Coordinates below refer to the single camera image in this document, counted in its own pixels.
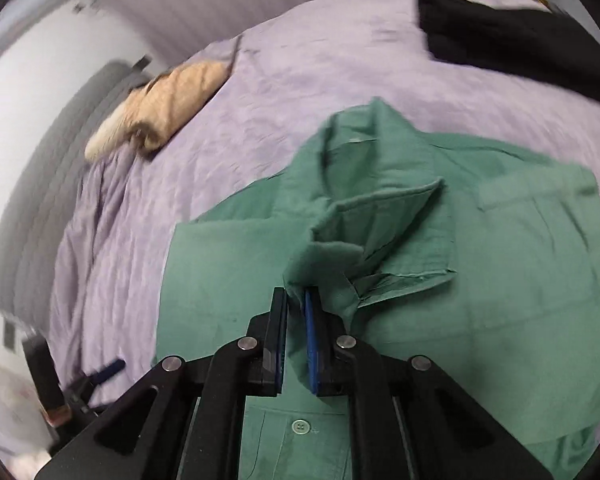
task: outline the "black metal bracket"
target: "black metal bracket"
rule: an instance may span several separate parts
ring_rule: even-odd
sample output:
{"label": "black metal bracket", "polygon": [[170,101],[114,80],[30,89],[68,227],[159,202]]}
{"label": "black metal bracket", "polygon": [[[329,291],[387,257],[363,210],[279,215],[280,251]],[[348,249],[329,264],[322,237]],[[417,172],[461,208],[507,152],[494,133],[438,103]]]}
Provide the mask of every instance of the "black metal bracket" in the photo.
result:
{"label": "black metal bracket", "polygon": [[552,480],[511,434],[432,360],[380,355],[306,292],[312,383],[318,396],[349,396],[354,480]]}
{"label": "black metal bracket", "polygon": [[[36,480],[235,480],[246,396],[281,391],[286,303],[277,288],[270,311],[213,356],[163,359],[94,414]],[[349,397],[354,480],[551,480],[429,358],[383,356],[347,335],[316,288],[303,311],[312,388]]]}
{"label": "black metal bracket", "polygon": [[89,406],[91,397],[98,386],[125,368],[125,362],[116,359],[100,371],[81,374],[65,390],[61,390],[46,340],[35,335],[23,341],[22,347],[43,415],[56,431],[56,442],[49,450],[54,456],[105,411],[107,406]]}
{"label": "black metal bracket", "polygon": [[213,356],[164,358],[36,479],[235,479],[246,396],[274,397],[282,387],[286,312],[277,288],[245,337]]}

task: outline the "shirt button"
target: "shirt button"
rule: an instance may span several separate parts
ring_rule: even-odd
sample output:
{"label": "shirt button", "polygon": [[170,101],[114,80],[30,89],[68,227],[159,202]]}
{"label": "shirt button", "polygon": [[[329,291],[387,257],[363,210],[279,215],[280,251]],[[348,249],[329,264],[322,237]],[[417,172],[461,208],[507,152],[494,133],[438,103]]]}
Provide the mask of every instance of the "shirt button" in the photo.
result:
{"label": "shirt button", "polygon": [[309,423],[306,420],[302,420],[301,418],[299,418],[298,420],[295,420],[294,423],[291,425],[291,429],[294,430],[295,434],[306,435],[307,433],[309,433],[309,430],[311,430],[311,425],[309,425]]}

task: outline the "metal screw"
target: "metal screw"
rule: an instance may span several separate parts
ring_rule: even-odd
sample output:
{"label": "metal screw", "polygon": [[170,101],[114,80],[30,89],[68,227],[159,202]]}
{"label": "metal screw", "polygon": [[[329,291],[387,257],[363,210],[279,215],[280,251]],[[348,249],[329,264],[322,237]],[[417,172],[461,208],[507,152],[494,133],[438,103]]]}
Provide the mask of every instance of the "metal screw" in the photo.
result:
{"label": "metal screw", "polygon": [[352,335],[341,335],[336,339],[336,345],[340,348],[353,348],[356,345],[356,338]]}
{"label": "metal screw", "polygon": [[238,340],[238,348],[240,350],[253,350],[258,346],[258,340],[254,337],[243,337]]}
{"label": "metal screw", "polygon": [[167,372],[174,372],[178,368],[182,366],[182,359],[172,355],[171,357],[167,357],[164,361],[162,361],[162,368]]}
{"label": "metal screw", "polygon": [[424,355],[416,355],[416,357],[411,360],[411,366],[419,372],[426,372],[431,368],[431,361],[429,358],[424,357]]}

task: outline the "blue gripper pad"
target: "blue gripper pad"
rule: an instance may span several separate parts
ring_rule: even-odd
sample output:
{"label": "blue gripper pad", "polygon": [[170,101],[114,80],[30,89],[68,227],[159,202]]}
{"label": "blue gripper pad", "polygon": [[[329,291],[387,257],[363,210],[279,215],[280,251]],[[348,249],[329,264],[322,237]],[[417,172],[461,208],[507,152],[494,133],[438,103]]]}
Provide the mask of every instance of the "blue gripper pad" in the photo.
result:
{"label": "blue gripper pad", "polygon": [[309,367],[311,393],[318,393],[318,344],[315,336],[314,307],[308,291],[304,292],[304,325],[306,327],[306,362]]}

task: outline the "gray headboard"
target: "gray headboard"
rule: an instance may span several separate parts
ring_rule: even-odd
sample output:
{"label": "gray headboard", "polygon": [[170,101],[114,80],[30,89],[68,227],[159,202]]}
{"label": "gray headboard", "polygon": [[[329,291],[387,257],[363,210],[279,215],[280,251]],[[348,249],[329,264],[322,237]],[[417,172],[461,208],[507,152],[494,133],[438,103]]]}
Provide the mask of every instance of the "gray headboard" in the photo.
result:
{"label": "gray headboard", "polygon": [[149,77],[110,62],[62,109],[16,183],[0,220],[0,311],[46,335],[54,266],[88,164],[91,134],[131,88]]}

